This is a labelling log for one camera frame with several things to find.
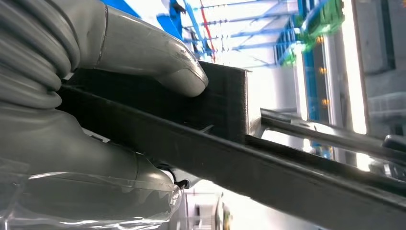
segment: gray robot arm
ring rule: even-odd
[[[37,29],[19,23],[16,32],[29,37],[34,48],[54,59],[60,74],[79,66],[152,76],[190,97],[199,95],[208,84],[196,58],[181,41],[98,0],[15,2],[38,19],[36,23],[21,15],[22,21],[25,18],[27,23],[37,24]]]
[[[0,21],[0,158],[26,163],[32,174],[135,180],[146,172],[170,182],[142,156],[84,135],[55,110],[55,92],[69,72],[93,68],[151,76],[197,96],[207,78],[181,41],[98,0],[0,0]]]

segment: plastic wrap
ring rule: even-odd
[[[0,172],[0,229],[149,230],[169,220],[181,190],[69,172]]]

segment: red cable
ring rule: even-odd
[[[206,20],[205,14],[204,14],[204,9],[203,9],[203,2],[202,2],[202,0],[200,0],[200,4],[202,5],[201,11],[202,11],[202,17],[203,17],[204,27],[206,28],[207,36],[209,37],[210,44],[211,44],[211,46],[212,46],[213,62],[215,63],[214,45],[213,45],[213,42],[212,42],[212,35],[210,34],[209,27],[207,26],[207,20]]]

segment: orange light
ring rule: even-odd
[[[322,36],[318,36],[318,37],[316,38],[316,42],[317,42],[318,44],[323,43],[323,42],[324,42],[324,38],[323,38]]]
[[[327,107],[330,104],[330,100],[329,99],[323,99],[323,100],[321,100],[321,104],[324,107]]]
[[[327,73],[327,69],[326,69],[326,68],[319,68],[318,71],[319,71],[319,73],[321,73],[321,74],[326,74],[326,73]]]

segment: black metal rail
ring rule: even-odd
[[[314,139],[335,147],[366,153],[402,166],[406,165],[406,153],[382,147],[383,140],[349,132],[344,129],[304,121],[291,115],[261,109],[262,123],[270,129],[296,137]]]
[[[324,228],[405,228],[403,182],[254,137],[237,144],[72,86],[60,95],[83,127]]]

